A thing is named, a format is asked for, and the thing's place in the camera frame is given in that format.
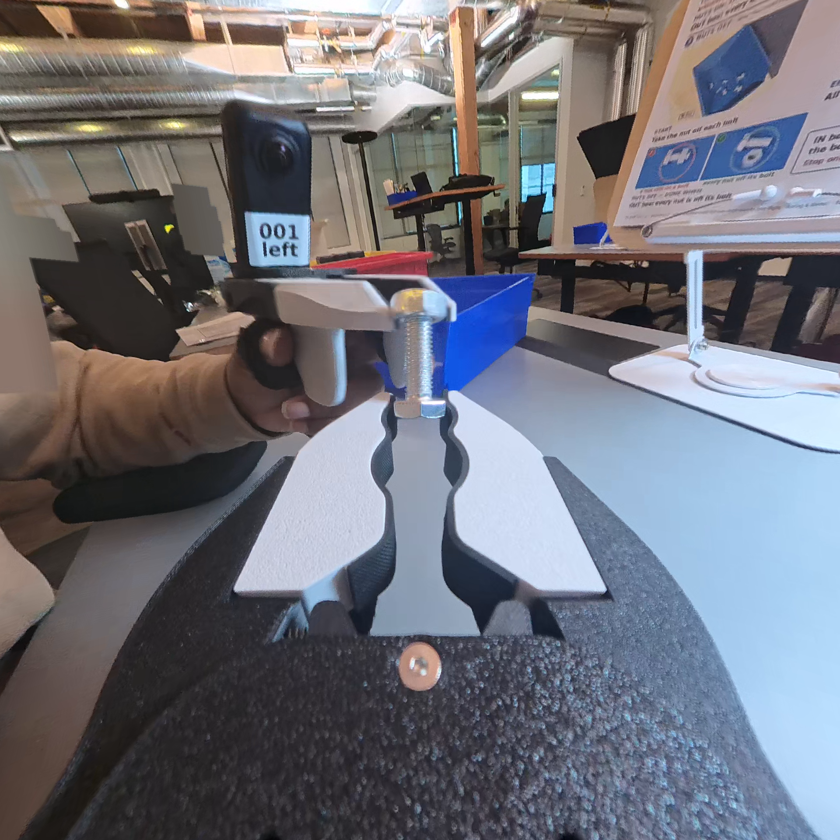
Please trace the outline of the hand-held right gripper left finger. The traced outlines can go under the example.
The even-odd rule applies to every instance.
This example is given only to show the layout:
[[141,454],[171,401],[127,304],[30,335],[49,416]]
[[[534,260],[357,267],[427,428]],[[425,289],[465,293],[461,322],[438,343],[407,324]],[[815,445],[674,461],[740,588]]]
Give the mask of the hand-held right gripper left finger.
[[377,394],[301,448],[234,584],[249,597],[356,606],[349,567],[385,536],[385,493],[373,461],[388,438],[392,397]]

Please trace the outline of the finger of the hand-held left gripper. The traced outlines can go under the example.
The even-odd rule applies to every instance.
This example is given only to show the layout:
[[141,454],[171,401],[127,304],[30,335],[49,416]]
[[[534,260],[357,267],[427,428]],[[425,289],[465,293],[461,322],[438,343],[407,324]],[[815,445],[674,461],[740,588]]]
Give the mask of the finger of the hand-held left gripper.
[[273,284],[276,315],[292,333],[304,389],[346,389],[348,337],[365,336],[383,354],[395,328],[391,301],[403,279],[284,279]]
[[453,322],[458,309],[454,300],[430,278],[396,275],[349,275],[341,280],[366,283],[376,303],[386,305],[394,320],[423,314],[433,322]]

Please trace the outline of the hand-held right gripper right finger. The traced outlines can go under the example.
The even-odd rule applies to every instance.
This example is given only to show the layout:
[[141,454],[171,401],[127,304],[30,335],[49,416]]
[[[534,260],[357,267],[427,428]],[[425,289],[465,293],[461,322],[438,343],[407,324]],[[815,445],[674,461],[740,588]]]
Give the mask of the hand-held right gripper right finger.
[[604,580],[541,452],[461,392],[450,428],[465,457],[452,496],[455,537],[518,597],[600,597]]

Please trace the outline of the long threaded silver bolt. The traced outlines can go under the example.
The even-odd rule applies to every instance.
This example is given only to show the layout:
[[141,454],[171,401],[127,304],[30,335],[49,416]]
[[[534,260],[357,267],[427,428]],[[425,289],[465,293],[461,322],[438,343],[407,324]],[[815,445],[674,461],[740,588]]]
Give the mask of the long threaded silver bolt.
[[433,322],[423,314],[395,320],[404,333],[404,397],[434,398]]

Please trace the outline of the person's left forearm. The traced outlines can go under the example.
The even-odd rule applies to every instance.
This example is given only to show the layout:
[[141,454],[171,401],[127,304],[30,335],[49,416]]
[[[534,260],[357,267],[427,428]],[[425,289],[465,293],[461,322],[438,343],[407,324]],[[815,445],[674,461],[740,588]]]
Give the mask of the person's left forearm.
[[2,481],[62,488],[268,439],[237,409],[221,355],[162,362],[50,348],[56,392],[2,395]]

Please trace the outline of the person's left hand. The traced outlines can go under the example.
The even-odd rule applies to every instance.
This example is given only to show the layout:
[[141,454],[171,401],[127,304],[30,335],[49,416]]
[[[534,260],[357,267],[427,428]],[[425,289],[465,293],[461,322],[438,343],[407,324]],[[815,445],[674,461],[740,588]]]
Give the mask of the person's left hand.
[[362,332],[347,332],[345,340],[348,383],[341,404],[321,405],[299,387],[278,391],[265,388],[257,382],[238,350],[228,358],[225,371],[233,403],[245,420],[260,431],[271,435],[315,435],[383,390],[382,378],[374,367],[379,360],[376,340]]

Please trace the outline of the red plastic bin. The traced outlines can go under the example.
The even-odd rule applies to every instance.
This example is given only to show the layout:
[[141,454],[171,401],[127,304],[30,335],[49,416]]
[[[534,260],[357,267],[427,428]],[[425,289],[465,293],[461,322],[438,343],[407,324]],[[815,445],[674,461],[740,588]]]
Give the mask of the red plastic bin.
[[427,277],[433,260],[430,251],[390,251],[320,264],[312,261],[310,268],[325,277]]

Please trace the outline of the wooden standing desk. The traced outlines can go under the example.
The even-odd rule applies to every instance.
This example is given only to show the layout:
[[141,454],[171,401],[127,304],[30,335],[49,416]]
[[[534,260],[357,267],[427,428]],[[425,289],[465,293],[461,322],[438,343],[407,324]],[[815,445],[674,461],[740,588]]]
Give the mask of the wooden standing desk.
[[391,212],[394,217],[415,216],[417,250],[425,251],[424,217],[434,211],[433,205],[458,204],[463,214],[465,273],[468,276],[481,275],[484,271],[484,259],[481,244],[476,242],[476,234],[480,233],[480,221],[474,223],[472,205],[485,196],[500,193],[505,187],[506,184],[500,183],[431,192],[393,205],[386,205],[384,210]]

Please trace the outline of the black floor lamp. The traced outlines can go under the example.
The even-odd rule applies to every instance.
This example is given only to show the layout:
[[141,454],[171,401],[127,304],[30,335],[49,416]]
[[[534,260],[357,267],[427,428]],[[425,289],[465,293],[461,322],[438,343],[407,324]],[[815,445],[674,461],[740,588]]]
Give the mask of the black floor lamp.
[[355,146],[359,152],[360,164],[364,178],[364,191],[369,209],[371,231],[374,240],[374,250],[379,251],[381,249],[381,241],[376,222],[373,191],[371,189],[371,177],[366,156],[366,146],[376,139],[377,133],[370,130],[354,130],[343,134],[341,137],[341,141],[344,144]]

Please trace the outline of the black office chair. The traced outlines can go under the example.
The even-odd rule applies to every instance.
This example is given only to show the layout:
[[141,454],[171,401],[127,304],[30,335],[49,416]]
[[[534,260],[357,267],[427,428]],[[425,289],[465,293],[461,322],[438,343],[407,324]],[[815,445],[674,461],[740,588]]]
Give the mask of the black office chair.
[[486,253],[486,259],[497,264],[501,274],[513,273],[514,268],[523,261],[520,257],[521,252],[551,245],[550,238],[539,236],[539,224],[543,215],[545,198],[544,192],[530,195],[521,205],[519,226],[516,228],[518,245],[509,245]]

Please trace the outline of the black monitor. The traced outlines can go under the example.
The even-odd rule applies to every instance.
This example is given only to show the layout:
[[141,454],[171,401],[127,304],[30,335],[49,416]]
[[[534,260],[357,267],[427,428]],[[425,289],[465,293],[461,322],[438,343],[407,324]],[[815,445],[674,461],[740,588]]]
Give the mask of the black monitor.
[[213,287],[205,258],[184,246],[171,196],[157,190],[99,194],[62,209],[81,243],[107,243],[175,312]]

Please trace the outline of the white instruction sign stand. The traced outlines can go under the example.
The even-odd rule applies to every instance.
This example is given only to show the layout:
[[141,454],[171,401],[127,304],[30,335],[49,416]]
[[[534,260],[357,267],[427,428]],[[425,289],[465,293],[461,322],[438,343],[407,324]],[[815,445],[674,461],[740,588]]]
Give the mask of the white instruction sign stand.
[[687,338],[614,380],[789,444],[838,454],[838,374],[710,345],[704,258],[838,269],[839,2],[683,2],[658,49],[607,223],[683,257]]

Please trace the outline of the wooden post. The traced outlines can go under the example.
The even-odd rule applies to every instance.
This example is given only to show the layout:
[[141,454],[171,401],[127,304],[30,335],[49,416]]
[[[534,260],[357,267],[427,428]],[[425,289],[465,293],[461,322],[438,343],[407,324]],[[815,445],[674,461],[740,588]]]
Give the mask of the wooden post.
[[[480,142],[476,91],[475,10],[453,6],[448,16],[449,51],[455,85],[457,155],[460,174],[480,173]],[[467,274],[484,271],[480,200],[462,203]]]

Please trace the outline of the silver air duct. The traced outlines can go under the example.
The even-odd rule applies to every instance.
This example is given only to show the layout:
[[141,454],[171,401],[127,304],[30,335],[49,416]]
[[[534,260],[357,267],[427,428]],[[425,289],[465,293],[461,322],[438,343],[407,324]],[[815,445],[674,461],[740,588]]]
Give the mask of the silver air duct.
[[95,112],[173,116],[229,100],[305,102],[283,49],[204,41],[2,38],[1,109],[10,119]]

